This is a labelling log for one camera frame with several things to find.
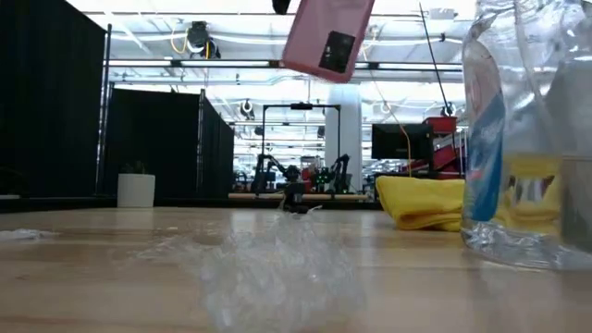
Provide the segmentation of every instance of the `plastic water bottle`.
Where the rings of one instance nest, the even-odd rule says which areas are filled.
[[[495,260],[592,268],[592,51],[580,1],[482,0],[462,50],[462,235]]]

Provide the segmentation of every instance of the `black wall panel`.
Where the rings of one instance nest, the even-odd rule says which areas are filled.
[[[156,198],[197,196],[199,95],[115,89],[105,144],[105,193],[117,193],[117,175],[142,161],[156,175]]]
[[[202,102],[198,188],[202,198],[228,198],[232,187],[234,130],[222,120],[210,102]]]
[[[30,196],[92,195],[105,32],[65,0],[0,0],[0,41],[0,168]]]

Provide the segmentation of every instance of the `black cable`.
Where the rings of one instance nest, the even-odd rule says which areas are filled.
[[[442,99],[444,100],[444,107],[446,108],[446,111],[449,110],[449,105],[448,105],[448,101],[446,100],[446,94],[444,93],[444,87],[442,86],[442,79],[440,78],[440,73],[438,72],[438,64],[436,63],[436,58],[434,57],[434,50],[432,49],[432,43],[429,40],[429,32],[427,31],[427,24],[426,24],[426,16],[424,15],[424,8],[422,7],[422,3],[419,3],[419,12],[422,15],[422,22],[424,23],[424,31],[425,31],[425,39],[427,40],[427,46],[429,47],[429,54],[432,56],[432,63],[434,64],[434,70],[436,71],[436,78],[438,78],[438,85],[440,87],[440,92],[442,93]],[[452,133],[452,149],[454,150],[454,157],[457,161],[458,164],[458,159],[459,156],[456,153],[456,140],[454,139],[454,136],[456,135],[456,131],[454,131]],[[459,176],[463,176],[463,171],[459,170]]]

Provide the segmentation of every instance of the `yellow cable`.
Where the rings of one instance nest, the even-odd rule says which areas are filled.
[[[366,55],[366,51],[364,49],[362,50],[362,54],[364,55],[364,60],[367,62],[368,56]],[[412,177],[411,140],[409,139],[409,134],[407,134],[407,131],[405,130],[403,125],[399,122],[399,120],[397,119],[397,116],[395,116],[395,113],[392,112],[392,109],[390,108],[390,105],[387,102],[387,99],[380,91],[380,87],[378,86],[378,83],[376,82],[376,79],[374,77],[374,73],[373,73],[372,69],[370,69],[370,76],[372,77],[372,82],[374,83],[376,90],[378,91],[378,94],[380,95],[380,98],[382,99],[383,104],[387,106],[387,109],[390,112],[390,115],[395,119],[395,121],[397,122],[397,125],[399,125],[399,127],[401,128],[401,131],[405,135],[405,139],[407,140],[407,164],[408,164],[407,170],[409,171],[409,177]]]
[[[183,49],[179,50],[177,46],[175,46],[175,39],[173,36],[175,35],[175,25],[173,25],[173,31],[170,34],[170,45],[173,47],[173,50],[180,55],[184,55],[185,51],[187,51],[187,35],[189,34],[189,28],[185,30],[185,40],[183,41]]]

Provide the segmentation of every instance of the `green plant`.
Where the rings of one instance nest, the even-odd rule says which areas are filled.
[[[125,166],[123,166],[121,172],[144,175],[146,174],[146,167],[144,166],[144,163],[136,161],[134,165],[127,163]]]

